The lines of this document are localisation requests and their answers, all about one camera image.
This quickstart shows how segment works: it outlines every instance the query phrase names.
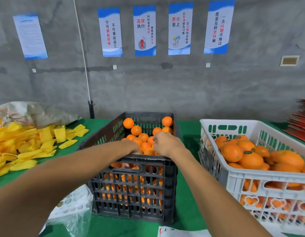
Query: human arm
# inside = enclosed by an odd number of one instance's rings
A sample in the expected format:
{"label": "human arm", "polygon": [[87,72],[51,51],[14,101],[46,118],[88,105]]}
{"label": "human arm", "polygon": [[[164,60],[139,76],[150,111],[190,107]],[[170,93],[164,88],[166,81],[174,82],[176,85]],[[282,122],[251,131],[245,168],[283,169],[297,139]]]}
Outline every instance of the human arm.
{"label": "human arm", "polygon": [[156,134],[154,150],[171,158],[180,169],[213,237],[271,236],[170,133]]}
{"label": "human arm", "polygon": [[111,142],[26,171],[0,189],[0,236],[37,237],[61,199],[129,153],[139,153],[135,142]]}

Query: green tablecloth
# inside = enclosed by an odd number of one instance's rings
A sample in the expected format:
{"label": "green tablecloth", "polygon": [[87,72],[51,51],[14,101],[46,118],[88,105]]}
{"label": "green tablecloth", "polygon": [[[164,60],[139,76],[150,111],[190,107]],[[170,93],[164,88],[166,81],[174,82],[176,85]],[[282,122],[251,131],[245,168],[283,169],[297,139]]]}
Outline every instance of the green tablecloth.
{"label": "green tablecloth", "polygon": [[[97,131],[100,127],[108,123],[107,119],[82,119],[75,122],[70,127],[78,124],[85,125],[90,131],[83,137],[77,138],[78,142],[66,149],[58,149],[54,157],[39,160],[42,163],[46,160],[57,158],[62,155],[67,155],[75,151],[78,145],[87,139],[92,133]],[[200,122],[199,121],[178,121],[180,129],[180,136],[185,146],[192,152],[196,159],[198,158],[199,150],[199,137],[200,137]],[[0,177],[0,187],[11,182],[16,177],[24,173],[24,171],[13,171]],[[193,195],[184,180],[181,172],[178,173],[177,188],[176,188],[176,209],[177,215],[174,223],[171,225],[173,228],[181,230],[201,230],[207,229]],[[158,223],[151,223],[146,221],[134,221],[127,219],[118,219],[111,217],[103,217],[92,215],[88,237],[113,237],[113,236],[145,236],[156,237],[158,232]],[[67,237],[69,236],[67,230],[63,225],[54,225],[46,227],[41,236],[45,237]]]}

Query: blue and white poster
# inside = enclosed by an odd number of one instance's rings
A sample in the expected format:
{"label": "blue and white poster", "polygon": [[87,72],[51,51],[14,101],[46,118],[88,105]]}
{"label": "blue and white poster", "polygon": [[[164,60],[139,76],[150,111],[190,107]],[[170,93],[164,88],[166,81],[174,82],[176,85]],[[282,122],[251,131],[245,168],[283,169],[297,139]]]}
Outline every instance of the blue and white poster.
{"label": "blue and white poster", "polygon": [[190,54],[192,15],[192,1],[169,5],[168,55]]}
{"label": "blue and white poster", "polygon": [[208,8],[204,54],[226,54],[236,0],[211,1]]}
{"label": "blue and white poster", "polygon": [[48,58],[43,34],[36,14],[13,16],[25,59]]}
{"label": "blue and white poster", "polygon": [[135,55],[156,55],[156,6],[134,6]]}
{"label": "blue and white poster", "polygon": [[123,56],[119,8],[100,8],[98,15],[103,56]]}

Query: stack of red paper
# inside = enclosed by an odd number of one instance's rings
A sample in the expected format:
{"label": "stack of red paper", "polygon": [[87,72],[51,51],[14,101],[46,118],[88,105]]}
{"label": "stack of red paper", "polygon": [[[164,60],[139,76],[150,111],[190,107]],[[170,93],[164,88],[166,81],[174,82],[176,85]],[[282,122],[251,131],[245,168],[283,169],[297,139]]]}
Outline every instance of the stack of red paper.
{"label": "stack of red paper", "polygon": [[289,126],[283,131],[305,141],[305,99],[297,99],[297,102],[300,103],[299,112],[290,116]]}

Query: black plastic crate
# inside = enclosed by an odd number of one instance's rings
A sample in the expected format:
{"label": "black plastic crate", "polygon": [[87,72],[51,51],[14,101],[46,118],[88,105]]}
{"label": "black plastic crate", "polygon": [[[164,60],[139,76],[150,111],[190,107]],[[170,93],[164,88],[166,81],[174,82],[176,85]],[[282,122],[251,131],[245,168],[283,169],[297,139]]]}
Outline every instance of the black plastic crate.
{"label": "black plastic crate", "polygon": [[[78,150],[112,141],[131,134],[123,126],[130,117],[143,133],[152,136],[155,127],[163,127],[165,116],[172,117],[173,134],[179,136],[175,115],[167,112],[124,112],[83,141]],[[178,169],[174,162],[163,156],[127,155],[117,162],[130,168],[113,168],[100,172],[87,184],[94,195],[92,211],[98,215],[126,219],[142,219],[170,224],[175,213],[175,195]]]}

